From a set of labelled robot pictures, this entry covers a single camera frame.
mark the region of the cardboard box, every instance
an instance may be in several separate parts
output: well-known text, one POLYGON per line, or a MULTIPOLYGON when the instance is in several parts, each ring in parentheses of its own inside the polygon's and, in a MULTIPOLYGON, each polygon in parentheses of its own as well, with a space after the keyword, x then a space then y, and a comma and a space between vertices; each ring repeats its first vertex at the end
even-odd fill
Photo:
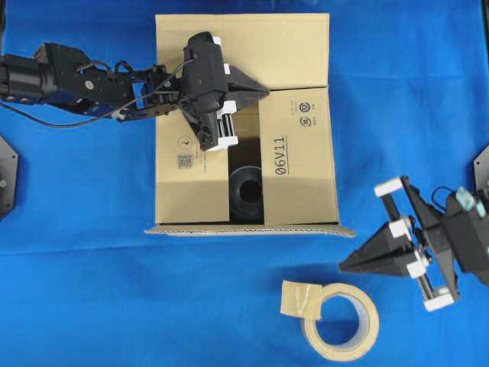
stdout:
POLYGON ((233 115, 239 145, 202 152, 179 112, 157 119, 156 223, 171 235, 328 233, 339 225, 328 98, 329 15, 158 15, 158 61, 172 70, 210 31, 226 63, 270 89, 233 115), (228 174, 260 165, 264 223, 229 222, 228 174))

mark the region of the black robotic arm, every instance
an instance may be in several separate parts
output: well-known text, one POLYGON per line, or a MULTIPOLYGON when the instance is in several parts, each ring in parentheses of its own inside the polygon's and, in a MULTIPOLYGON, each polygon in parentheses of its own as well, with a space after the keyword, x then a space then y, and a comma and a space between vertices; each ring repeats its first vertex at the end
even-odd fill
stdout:
POLYGON ((120 122, 148 119, 179 109, 202 150, 227 148, 238 143, 232 114, 269 91, 224 63, 220 43, 209 32, 194 35, 184 48, 183 62, 170 73, 164 65, 133 70, 125 61, 112 69, 76 48, 45 43, 32 58, 0 57, 0 99, 25 105, 48 104, 92 119, 58 125, 4 103, 0 107, 54 128, 78 127, 105 118, 120 122), (182 76, 177 78, 180 70, 182 76), (134 94, 135 83, 143 83, 139 97, 134 94))

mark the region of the black cable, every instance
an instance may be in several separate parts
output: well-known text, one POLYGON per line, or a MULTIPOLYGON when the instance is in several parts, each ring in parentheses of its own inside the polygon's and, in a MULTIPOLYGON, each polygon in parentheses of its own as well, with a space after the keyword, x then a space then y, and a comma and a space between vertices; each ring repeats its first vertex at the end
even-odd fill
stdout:
POLYGON ((116 65, 114 66, 114 71, 115 71, 116 73, 118 73, 118 72, 119 72, 119 67, 124 67, 124 68, 125 68, 125 69, 126 69, 126 70, 127 70, 129 73, 130 73, 130 74, 134 74, 134 69, 133 69, 133 67, 132 67, 132 66, 131 66, 131 64, 130 64, 130 63, 128 63, 127 61, 123 61, 123 60, 121 60, 121 61, 118 61, 118 62, 116 63, 116 65))
POLYGON ((442 211, 446 211, 446 207, 443 206, 442 204, 440 204, 438 201, 436 201, 436 198, 435 198, 435 195, 438 191, 440 190, 448 190, 450 191, 450 193, 454 193, 455 191, 451 188, 451 187, 448 187, 448 186, 438 186, 437 188, 434 189, 434 191, 432 192, 431 194, 431 201, 432 203, 440 210, 442 211))
POLYGON ((183 61, 178 67, 175 68, 175 70, 163 81, 161 82, 154 90, 153 92, 150 92, 148 94, 145 94, 144 96, 140 96, 138 98, 134 98, 133 100, 131 100, 130 102, 127 102, 125 103, 124 105, 118 107, 117 109, 114 109, 110 112, 106 112, 104 113, 103 115, 100 115, 98 117, 95 117, 93 119, 89 119, 89 120, 85 120, 85 121, 81 121, 81 122, 76 122, 74 124, 70 124, 70 125, 57 125, 57 124, 51 124, 49 122, 45 122, 43 120, 40 120, 38 119, 37 117, 34 117, 32 115, 29 115, 28 113, 24 112, 24 111, 21 111, 20 109, 16 109, 14 107, 11 107, 9 105, 6 105, 4 103, 0 103, 0 107, 4 108, 4 109, 8 109, 9 111, 12 111, 12 112, 15 112, 19 115, 22 115, 24 116, 25 118, 27 119, 30 119, 34 122, 37 122, 38 124, 41 124, 41 125, 44 125, 44 126, 47 126, 48 128, 77 128, 79 126, 83 126, 83 125, 88 125, 88 124, 91 124, 93 122, 96 122, 100 119, 103 119, 105 117, 109 117, 110 115, 116 113, 116 112, 119 112, 120 110, 122 109, 125 109, 127 107, 129 107, 130 105, 136 103, 137 101, 141 101, 142 99, 145 99, 147 97, 151 97, 153 94, 155 94, 159 88, 161 88, 166 82, 168 82, 169 80, 171 80, 175 75, 176 73, 178 73, 185 65, 187 65, 188 63, 192 63, 194 61, 194 59, 190 59, 190 60, 187 60, 187 61, 183 61))
POLYGON ((82 65, 80 67, 77 67, 76 72, 79 73, 80 71, 84 71, 86 69, 89 69, 90 67, 94 67, 95 65, 99 65, 100 67, 106 68, 107 69, 107 75, 108 75, 109 79, 115 80, 115 74, 112 71, 112 68, 107 63, 104 63, 103 61, 92 60, 86 65, 82 65))

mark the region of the blue cloth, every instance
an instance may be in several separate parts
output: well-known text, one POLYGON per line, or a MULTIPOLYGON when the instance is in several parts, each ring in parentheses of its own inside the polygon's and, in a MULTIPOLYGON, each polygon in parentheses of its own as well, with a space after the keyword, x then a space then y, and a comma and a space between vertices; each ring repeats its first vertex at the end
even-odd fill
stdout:
MULTIPOLYGON (((387 220, 375 184, 409 174, 425 198, 440 184, 473 189, 471 161, 489 142, 479 0, 12 0, 4 52, 27 56, 50 41, 144 68, 156 62, 155 14, 269 11, 331 13, 339 206, 358 236, 145 235, 154 121, 57 131, 2 110, 0 134, 21 158, 17 206, 0 223, 0 365, 334 365, 298 319, 279 314, 283 279, 341 281, 371 296, 379 337, 351 365, 489 363, 489 293, 473 275, 459 279, 460 302, 427 313, 413 281, 338 272, 387 220)), ((351 308, 335 305, 322 332, 351 334, 351 308)))

